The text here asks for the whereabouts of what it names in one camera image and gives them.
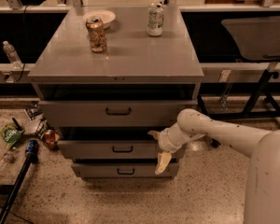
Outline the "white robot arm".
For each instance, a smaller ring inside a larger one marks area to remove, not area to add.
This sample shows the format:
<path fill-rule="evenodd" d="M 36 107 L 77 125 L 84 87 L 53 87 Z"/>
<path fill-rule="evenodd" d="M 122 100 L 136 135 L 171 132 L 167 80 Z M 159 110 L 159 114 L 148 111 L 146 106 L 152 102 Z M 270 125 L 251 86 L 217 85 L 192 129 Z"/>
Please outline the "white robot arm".
<path fill-rule="evenodd" d="M 194 109 L 179 112 L 176 123 L 160 132 L 157 140 L 157 175 L 163 173 L 183 145 L 208 136 L 250 159 L 245 188 L 243 224 L 280 224 L 280 130 L 267 131 L 211 119 Z"/>

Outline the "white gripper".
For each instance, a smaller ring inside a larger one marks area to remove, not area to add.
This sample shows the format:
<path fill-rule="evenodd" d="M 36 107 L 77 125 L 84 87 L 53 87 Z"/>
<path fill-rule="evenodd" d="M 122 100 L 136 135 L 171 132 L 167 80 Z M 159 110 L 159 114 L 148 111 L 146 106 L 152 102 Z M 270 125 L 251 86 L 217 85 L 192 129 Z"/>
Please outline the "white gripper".
<path fill-rule="evenodd" d="M 158 131 L 149 131 L 148 134 L 155 140 L 158 140 L 159 147 L 163 150 L 163 152 L 158 154 L 158 162 L 155 169 L 155 174 L 160 175 L 169 165 L 172 158 L 171 153 L 177 152 L 184 144 L 190 141 L 190 138 L 179 128 L 177 123 L 160 133 Z"/>

